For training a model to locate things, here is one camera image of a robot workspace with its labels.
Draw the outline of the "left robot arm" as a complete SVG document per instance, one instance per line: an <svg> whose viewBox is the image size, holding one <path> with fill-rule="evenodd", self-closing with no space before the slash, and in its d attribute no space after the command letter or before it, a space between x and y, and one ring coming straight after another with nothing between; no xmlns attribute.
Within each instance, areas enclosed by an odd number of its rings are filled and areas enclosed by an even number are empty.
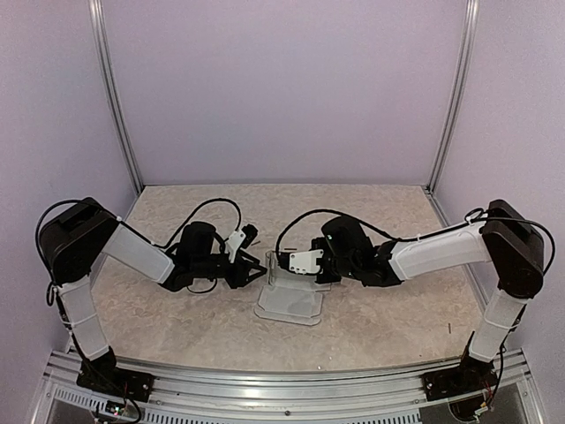
<svg viewBox="0 0 565 424"><path fill-rule="evenodd" d="M113 258L168 292L189 289L197 279L223 280L236 290L267 273L246 251L258 235L251 224L238 222L223 237L211 223L189 215L166 244L158 245L91 197L55 206L63 212L52 219L41 216L34 234L50 278L47 301L57 306L81 358L92 362L90 380L107 393L123 385L124 375L108 361L114 353L94 305L91 272L100 256Z"/></svg>

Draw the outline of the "white paper box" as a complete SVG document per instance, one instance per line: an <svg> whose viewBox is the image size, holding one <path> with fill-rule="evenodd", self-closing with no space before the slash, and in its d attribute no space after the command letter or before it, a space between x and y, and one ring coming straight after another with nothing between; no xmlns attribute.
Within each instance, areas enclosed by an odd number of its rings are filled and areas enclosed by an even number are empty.
<svg viewBox="0 0 565 424"><path fill-rule="evenodd" d="M261 319L315 326L321 321L324 295L333 284L316 284L314 276L281 269L273 250L266 252L267 283L260 291L254 313Z"/></svg>

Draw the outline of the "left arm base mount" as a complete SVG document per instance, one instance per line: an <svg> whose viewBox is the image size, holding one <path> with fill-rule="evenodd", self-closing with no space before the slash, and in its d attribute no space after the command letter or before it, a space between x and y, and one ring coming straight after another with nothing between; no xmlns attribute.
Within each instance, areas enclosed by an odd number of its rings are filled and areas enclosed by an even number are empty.
<svg viewBox="0 0 565 424"><path fill-rule="evenodd" d="M115 368L108 376L102 376L96 371L81 369L77 384L110 396L146 403L154 385L154 376L122 368Z"/></svg>

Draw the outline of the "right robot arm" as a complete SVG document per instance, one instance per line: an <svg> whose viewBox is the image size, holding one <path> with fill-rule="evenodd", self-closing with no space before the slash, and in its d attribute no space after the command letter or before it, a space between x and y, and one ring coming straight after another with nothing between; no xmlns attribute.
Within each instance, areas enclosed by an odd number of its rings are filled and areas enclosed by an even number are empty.
<svg viewBox="0 0 565 424"><path fill-rule="evenodd" d="M331 281L348 277L363 286L392 287L438 270L493 264L497 289L468 343L469 358L451 374L452 385L461 392L473 390L485 379L484 363L493 360L544 281L541 234L503 200L492 201L485 216L467 216L463 223L444 230L391 239L379 246L350 216L328 221L321 231L305 271Z"/></svg>

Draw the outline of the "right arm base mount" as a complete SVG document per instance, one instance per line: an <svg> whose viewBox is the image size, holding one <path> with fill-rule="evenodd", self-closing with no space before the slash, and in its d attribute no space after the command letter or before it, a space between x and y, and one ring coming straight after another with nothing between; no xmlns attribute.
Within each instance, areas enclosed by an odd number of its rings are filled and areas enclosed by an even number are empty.
<svg viewBox="0 0 565 424"><path fill-rule="evenodd" d="M461 396L487 387L492 389L498 377L492 368L457 366L424 373L421 381L426 400L435 401Z"/></svg>

